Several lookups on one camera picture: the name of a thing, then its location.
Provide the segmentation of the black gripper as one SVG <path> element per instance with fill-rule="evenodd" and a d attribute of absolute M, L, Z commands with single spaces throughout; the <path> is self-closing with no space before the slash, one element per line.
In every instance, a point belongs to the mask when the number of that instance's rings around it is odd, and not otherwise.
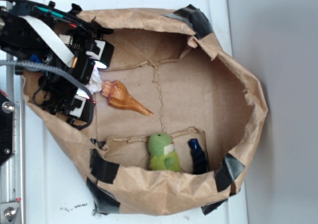
<path fill-rule="evenodd" d="M 37 51 L 32 53 L 32 61 L 40 59 L 44 65 L 65 71 L 83 85 L 88 84 L 94 65 L 98 69 L 110 66 L 114 46 L 105 40 L 97 40 L 80 30 L 68 30 L 59 35 L 53 33 L 49 38 L 62 41 L 55 46 L 61 52 L 51 49 L 37 35 Z M 38 84 L 39 88 L 32 97 L 35 105 L 47 109 L 53 115 L 62 113 L 88 125 L 92 122 L 94 101 L 78 85 L 49 71 L 43 72 Z"/>

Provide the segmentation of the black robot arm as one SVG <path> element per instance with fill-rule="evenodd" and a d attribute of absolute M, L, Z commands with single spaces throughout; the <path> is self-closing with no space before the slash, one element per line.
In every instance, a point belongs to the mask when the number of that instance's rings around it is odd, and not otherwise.
<path fill-rule="evenodd" d="M 11 9 L 0 9 L 0 48 L 18 59 L 15 72 L 41 72 L 39 90 L 49 98 L 40 106 L 61 113 L 79 130 L 93 120 L 94 100 L 88 84 L 97 64 L 107 68 L 114 46 L 104 40 L 113 32 L 79 18 L 81 7 L 69 12 L 29 0 L 9 0 Z"/>

